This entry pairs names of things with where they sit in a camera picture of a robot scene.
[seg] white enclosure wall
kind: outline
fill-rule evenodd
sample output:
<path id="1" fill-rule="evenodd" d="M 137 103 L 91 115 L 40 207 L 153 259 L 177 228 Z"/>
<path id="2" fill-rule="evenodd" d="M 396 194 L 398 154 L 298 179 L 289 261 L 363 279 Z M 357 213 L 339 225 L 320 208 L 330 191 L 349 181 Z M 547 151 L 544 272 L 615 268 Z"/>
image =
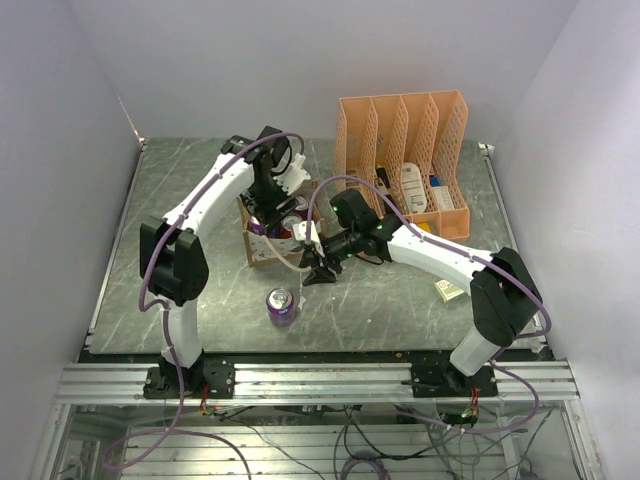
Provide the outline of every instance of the white enclosure wall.
<path id="1" fill-rule="evenodd" d="M 582 0 L 495 162 L 612 479 L 639 475 L 638 25 L 638 2 Z"/>
<path id="2" fill-rule="evenodd" d="M 67 1 L 0 14 L 0 477 L 27 478 L 80 351 L 138 139 Z"/>
<path id="3" fill-rule="evenodd" d="M 338 98 L 459 89 L 504 131 L 576 0 L 73 0 L 142 136 L 333 137 Z"/>

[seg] marble table surface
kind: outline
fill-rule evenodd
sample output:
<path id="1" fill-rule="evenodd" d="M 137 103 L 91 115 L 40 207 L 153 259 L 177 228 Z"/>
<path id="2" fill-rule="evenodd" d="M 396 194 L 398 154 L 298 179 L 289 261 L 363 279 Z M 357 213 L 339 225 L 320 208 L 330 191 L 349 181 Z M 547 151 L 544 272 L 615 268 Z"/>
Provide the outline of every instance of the marble table surface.
<path id="1" fill-rule="evenodd" d="M 112 268 L 99 306 L 92 353 L 155 353 L 161 345 L 159 312 L 137 308 L 138 229 L 146 215 L 161 217 L 191 191 L 213 165 L 223 139 L 150 139 L 125 212 Z M 312 178 L 331 176 L 332 140 L 308 140 L 306 168 Z M 487 164 L 476 143 L 464 143 L 458 182 L 471 210 L 466 245 L 492 251 L 510 245 Z M 320 210 L 339 227 L 328 198 Z M 203 240 L 210 275 L 198 303 L 198 328 L 209 352 L 318 352 L 455 348 L 472 325 L 466 295 L 446 304 L 434 283 L 439 280 L 408 265 L 373 266 L 352 259 L 335 284 L 302 287 L 302 275 L 278 264 L 250 267 L 241 236 L 237 205 L 229 206 L 214 231 Z M 296 321 L 271 325 L 265 296 L 286 287 L 304 298 Z M 538 339 L 514 346 L 536 348 Z"/>

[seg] soda can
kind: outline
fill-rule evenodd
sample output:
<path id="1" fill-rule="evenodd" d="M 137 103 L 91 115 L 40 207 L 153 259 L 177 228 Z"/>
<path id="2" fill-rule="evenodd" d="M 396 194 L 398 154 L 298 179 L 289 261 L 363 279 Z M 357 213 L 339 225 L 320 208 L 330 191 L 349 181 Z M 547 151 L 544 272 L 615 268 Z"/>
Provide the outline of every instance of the soda can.
<path id="1" fill-rule="evenodd" d="M 302 217 L 297 213 L 290 213 L 284 217 L 282 222 L 280 222 L 280 225 L 282 225 L 282 238 L 291 238 L 293 236 L 294 225 L 300 222 L 302 222 Z"/>
<path id="2" fill-rule="evenodd" d="M 252 233 L 255 233 L 256 235 L 265 234 L 264 226 L 262 226 L 262 224 L 258 221 L 258 219 L 253 216 L 249 217 L 249 222 L 247 223 L 247 230 Z M 281 235 L 282 235 L 282 227 L 280 225 L 277 225 L 276 228 L 274 228 L 273 231 L 269 235 L 267 235 L 267 237 L 280 238 Z"/>
<path id="3" fill-rule="evenodd" d="M 288 327 L 296 319 L 293 293 L 286 288 L 274 288 L 267 295 L 267 311 L 276 327 Z"/>
<path id="4" fill-rule="evenodd" d="M 296 197 L 296 207 L 293 209 L 293 213 L 300 215 L 300 218 L 302 218 L 302 220 L 309 220 L 308 217 L 308 213 L 309 213 L 309 202 L 307 201 L 306 198 L 304 197 Z"/>

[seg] glass panel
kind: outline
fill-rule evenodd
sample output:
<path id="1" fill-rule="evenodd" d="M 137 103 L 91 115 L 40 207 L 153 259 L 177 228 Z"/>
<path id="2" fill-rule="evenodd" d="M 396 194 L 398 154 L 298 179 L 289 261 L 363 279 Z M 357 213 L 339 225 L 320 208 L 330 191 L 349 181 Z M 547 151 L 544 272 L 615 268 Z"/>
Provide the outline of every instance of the glass panel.
<path id="1" fill-rule="evenodd" d="M 477 423 L 464 435 L 406 415 L 447 415 L 451 420 L 459 418 L 466 408 L 460 403 L 435 402 L 406 406 L 207 407 L 207 415 L 202 415 L 189 407 L 179 427 L 219 435 L 233 443 L 246 458 L 254 478 L 262 480 L 332 479 L 334 458 L 340 475 L 350 468 L 353 457 L 378 459 L 378 468 L 393 480 L 581 478 L 581 463 L 574 457 L 561 402 L 545 403 L 533 419 L 511 432 L 490 431 L 521 421 L 530 413 L 530 403 L 481 405 Z M 168 427 L 175 410 L 156 406 L 78 408 L 58 468 L 62 473 L 57 478 L 120 478 L 100 465 L 107 446 L 125 433 Z M 470 434 L 487 430 L 483 435 Z M 111 462 L 135 459 L 159 435 L 156 430 L 153 435 L 132 438 Z M 201 479 L 202 475 L 215 475 L 218 480 L 246 478 L 246 470 L 238 454 L 224 443 L 206 436 L 171 435 L 142 462 L 126 469 L 121 478 L 179 480 Z M 364 462 L 353 466 L 348 478 L 379 477 L 374 466 Z"/>

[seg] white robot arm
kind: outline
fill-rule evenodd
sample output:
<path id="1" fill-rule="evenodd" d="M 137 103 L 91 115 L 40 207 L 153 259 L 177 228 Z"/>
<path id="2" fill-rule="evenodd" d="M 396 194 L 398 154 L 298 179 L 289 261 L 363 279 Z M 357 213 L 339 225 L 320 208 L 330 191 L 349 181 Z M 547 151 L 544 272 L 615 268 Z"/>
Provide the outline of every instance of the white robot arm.
<path id="1" fill-rule="evenodd" d="M 437 241 L 421 240 L 414 233 L 421 231 L 416 225 L 411 224 L 412 232 L 395 215 L 380 220 L 354 189 L 334 196 L 331 205 L 345 230 L 330 238 L 320 238 L 312 225 L 312 243 L 306 246 L 300 264 L 312 269 L 304 285 L 335 282 L 335 274 L 342 271 L 340 263 L 361 252 L 383 261 L 413 265 L 450 281 L 471 296 L 473 307 L 474 325 L 449 358 L 451 365 L 465 376 L 475 375 L 501 348 L 511 345 L 535 315 L 537 307 L 522 291 L 479 261 L 471 260 L 482 259 L 507 271 L 540 299 L 514 250 L 503 248 L 497 253 L 476 250 L 426 232 L 420 235 Z M 299 224 L 296 239 L 305 241 L 306 229 L 306 222 Z M 453 250 L 464 250 L 469 258 Z"/>
<path id="2" fill-rule="evenodd" d="M 279 131 L 266 127 L 259 139 L 274 132 Z M 290 157 L 286 167 L 279 173 L 274 173 L 274 167 L 290 148 L 284 137 L 257 147 L 246 158 L 239 159 L 221 174 L 234 154 L 250 143 L 249 139 L 232 137 L 223 147 L 209 173 L 179 205 L 167 212 L 162 219 L 148 218 L 140 227 L 140 274 L 144 277 L 159 238 L 170 226 L 175 225 L 179 219 L 182 220 L 180 228 L 169 237 L 154 266 L 149 291 L 169 305 L 169 333 L 187 379 L 189 370 L 203 354 L 198 338 L 196 306 L 197 297 L 207 282 L 209 271 L 200 238 L 207 237 L 238 196 L 249 212 L 270 230 L 293 210 L 295 201 L 292 194 L 310 178 L 302 167 L 305 157 L 301 154 Z M 216 175 L 218 180 L 202 193 L 203 186 Z M 181 218 L 190 204 L 189 214 Z M 166 344 L 162 349 L 162 357 L 171 364 L 169 371 L 175 368 Z"/>

